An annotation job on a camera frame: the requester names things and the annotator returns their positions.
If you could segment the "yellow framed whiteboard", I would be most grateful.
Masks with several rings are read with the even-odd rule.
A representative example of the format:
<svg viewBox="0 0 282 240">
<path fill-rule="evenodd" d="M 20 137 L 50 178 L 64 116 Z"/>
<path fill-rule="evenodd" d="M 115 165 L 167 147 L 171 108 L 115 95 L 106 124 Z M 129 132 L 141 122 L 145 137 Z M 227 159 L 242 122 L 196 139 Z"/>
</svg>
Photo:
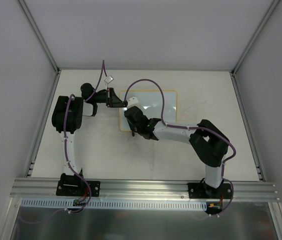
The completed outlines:
<svg viewBox="0 0 282 240">
<path fill-rule="evenodd" d="M 163 90 L 165 106 L 163 112 L 164 121 L 177 122 L 178 94 L 175 90 Z M 138 107 L 147 118 L 160 118 L 162 109 L 162 96 L 159 90 L 130 90 L 127 99 L 137 97 Z M 130 127 L 124 116 L 126 107 L 119 109 L 119 127 L 123 132 L 130 132 Z"/>
</svg>

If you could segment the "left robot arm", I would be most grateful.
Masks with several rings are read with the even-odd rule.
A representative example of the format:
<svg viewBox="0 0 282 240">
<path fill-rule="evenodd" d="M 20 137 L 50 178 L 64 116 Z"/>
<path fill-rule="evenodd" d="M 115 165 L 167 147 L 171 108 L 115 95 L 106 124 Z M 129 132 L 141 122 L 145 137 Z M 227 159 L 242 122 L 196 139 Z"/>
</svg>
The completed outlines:
<svg viewBox="0 0 282 240">
<path fill-rule="evenodd" d="M 96 116 L 99 104 L 105 104 L 108 108 L 127 107 L 127 101 L 121 100 L 112 87 L 97 91 L 90 83 L 84 83 L 80 90 L 81 97 L 59 96 L 51 119 L 53 127 L 60 135 L 64 152 L 61 179 L 65 179 L 68 189 L 74 195 L 85 191 L 83 169 L 75 159 L 74 150 L 75 132 L 80 129 L 83 117 Z"/>
</svg>

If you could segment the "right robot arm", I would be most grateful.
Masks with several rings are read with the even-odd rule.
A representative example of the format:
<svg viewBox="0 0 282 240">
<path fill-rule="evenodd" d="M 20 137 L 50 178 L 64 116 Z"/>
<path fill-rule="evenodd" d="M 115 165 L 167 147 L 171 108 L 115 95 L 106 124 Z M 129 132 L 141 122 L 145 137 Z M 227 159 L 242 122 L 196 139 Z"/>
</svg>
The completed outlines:
<svg viewBox="0 0 282 240">
<path fill-rule="evenodd" d="M 205 194 L 211 198 L 221 194 L 224 182 L 222 162 L 230 146 L 229 139 L 210 121 L 197 125 L 172 125 L 160 118 L 147 118 L 140 108 L 132 106 L 124 112 L 132 132 L 147 140 L 170 140 L 190 144 L 206 166 Z"/>
</svg>

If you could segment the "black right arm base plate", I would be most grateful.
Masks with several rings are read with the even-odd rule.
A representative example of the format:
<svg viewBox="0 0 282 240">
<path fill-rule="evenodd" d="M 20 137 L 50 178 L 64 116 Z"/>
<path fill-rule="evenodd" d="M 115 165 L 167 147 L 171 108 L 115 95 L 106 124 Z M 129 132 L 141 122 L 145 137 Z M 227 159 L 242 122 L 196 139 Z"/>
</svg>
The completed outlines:
<svg viewBox="0 0 282 240">
<path fill-rule="evenodd" d="M 221 182 L 218 188 L 213 188 L 205 183 L 202 178 L 200 182 L 187 183 L 190 199 L 227 199 L 233 196 L 233 188 L 229 183 Z"/>
</svg>

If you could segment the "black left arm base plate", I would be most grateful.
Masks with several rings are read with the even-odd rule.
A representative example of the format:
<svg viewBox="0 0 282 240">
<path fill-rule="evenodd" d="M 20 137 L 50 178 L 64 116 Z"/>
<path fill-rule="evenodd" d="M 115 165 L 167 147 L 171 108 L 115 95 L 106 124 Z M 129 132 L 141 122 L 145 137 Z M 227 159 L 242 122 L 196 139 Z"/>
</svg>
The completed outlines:
<svg viewBox="0 0 282 240">
<path fill-rule="evenodd" d="M 91 191 L 86 183 L 76 175 L 66 175 L 63 173 L 56 188 L 56 195 L 61 197 L 99 197 L 100 181 L 88 180 Z"/>
</svg>

